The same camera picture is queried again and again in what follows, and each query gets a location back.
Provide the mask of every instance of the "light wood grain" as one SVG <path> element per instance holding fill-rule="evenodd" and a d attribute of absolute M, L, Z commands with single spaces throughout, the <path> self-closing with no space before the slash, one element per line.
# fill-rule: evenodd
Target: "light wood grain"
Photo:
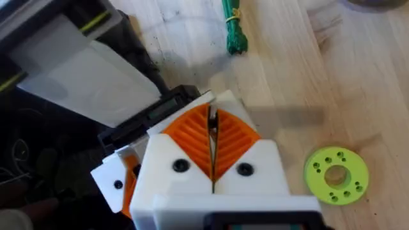
<path fill-rule="evenodd" d="M 337 89 L 349 143 L 371 173 L 367 199 L 341 208 L 336 221 L 345 229 L 408 229 L 409 5 L 369 13 L 336 1 L 300 2 Z"/>
<path fill-rule="evenodd" d="M 170 85 L 242 98 L 263 137 L 278 143 L 293 194 L 308 194 L 302 171 L 313 149 L 339 144 L 362 156 L 367 194 L 343 207 L 323 204 L 329 225 L 408 229 L 409 6 L 363 13 L 299 1 L 242 1 L 250 49 L 231 57 L 221 0 L 112 0 L 137 18 Z"/>

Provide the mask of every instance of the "small hole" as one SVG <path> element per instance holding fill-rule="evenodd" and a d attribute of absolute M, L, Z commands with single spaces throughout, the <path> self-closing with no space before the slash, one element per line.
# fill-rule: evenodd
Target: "small hole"
<path fill-rule="evenodd" d="M 254 173 L 254 168 L 248 163 L 241 163 L 237 166 L 237 173 L 242 176 L 251 176 Z"/>
<path fill-rule="evenodd" d="M 115 187 L 116 189 L 121 189 L 121 188 L 123 187 L 122 181 L 116 180 L 116 181 L 114 182 L 114 187 Z"/>
<path fill-rule="evenodd" d="M 184 173 L 190 167 L 190 164 L 185 159 L 178 159 L 173 162 L 172 168 L 177 173 Z"/>

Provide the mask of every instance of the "white plastic panel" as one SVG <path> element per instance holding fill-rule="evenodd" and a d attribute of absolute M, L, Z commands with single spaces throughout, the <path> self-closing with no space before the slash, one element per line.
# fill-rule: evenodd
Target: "white plastic panel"
<path fill-rule="evenodd" d="M 117 154 L 112 154 L 102 165 L 91 171 L 91 175 L 112 212 L 122 210 L 124 190 L 114 187 L 114 182 L 120 180 L 125 187 L 127 168 Z"/>
<path fill-rule="evenodd" d="M 253 166 L 254 174 L 237 173 L 240 163 Z M 257 141 L 215 184 L 215 193 L 224 195 L 289 196 L 286 175 L 277 145 L 271 140 Z"/>
<path fill-rule="evenodd" d="M 188 171 L 173 171 L 173 162 L 185 159 L 190 163 Z M 156 195 L 210 195 L 212 182 L 207 175 L 167 135 L 150 137 L 130 212 L 136 228 L 155 229 L 153 200 Z"/>
<path fill-rule="evenodd" d="M 143 74 L 109 47 L 90 43 L 63 15 L 17 47 L 11 58 L 29 74 L 20 88 L 109 127 L 160 98 Z"/>
<path fill-rule="evenodd" d="M 321 212 L 321 208 L 313 196 L 158 195 L 155 198 L 155 221 L 160 230 L 202 229 L 204 217 L 216 211 Z"/>

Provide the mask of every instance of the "wire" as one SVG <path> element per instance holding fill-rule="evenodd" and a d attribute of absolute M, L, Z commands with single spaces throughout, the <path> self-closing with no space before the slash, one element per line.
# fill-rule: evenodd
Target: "wire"
<path fill-rule="evenodd" d="M 18 157 L 15 156 L 15 148 L 16 148 L 17 143 L 18 143 L 19 141 L 20 141 L 20 142 L 26 147 L 26 149 L 27 149 L 27 153 L 26 153 L 27 157 L 26 157 L 25 159 L 20 159 L 20 158 L 18 158 Z M 23 172 L 23 170 L 21 170 L 21 168 L 20 168 L 20 166 L 18 165 L 17 161 L 26 161 L 26 160 L 29 158 L 29 154 L 30 154 L 30 150 L 29 150 L 29 148 L 28 148 L 27 143 L 26 143 L 23 139 L 17 139 L 17 141 L 14 142 L 14 145 L 13 145 L 13 148 L 12 148 L 12 160 L 13 160 L 13 162 L 14 162 L 14 166 L 16 167 L 16 169 L 18 170 L 18 172 L 19 172 L 20 174 L 24 174 L 25 172 Z"/>
<path fill-rule="evenodd" d="M 0 170 L 3 170 L 4 172 L 6 172 L 11 177 L 15 177 L 15 175 L 10 170 L 6 169 L 5 167 L 0 167 Z"/>
<path fill-rule="evenodd" d="M 25 176 L 28 176 L 28 174 L 29 174 L 29 172 L 27 172 L 27 173 L 25 173 L 23 175 L 20 175 L 20 176 L 16 176 L 16 177 L 14 177 L 14 178 L 12 178 L 10 180 L 3 181 L 3 182 L 0 183 L 0 186 L 5 185 L 5 184 L 10 183 L 10 182 L 13 182 L 15 180 L 18 180 L 18 179 L 23 178 Z"/>

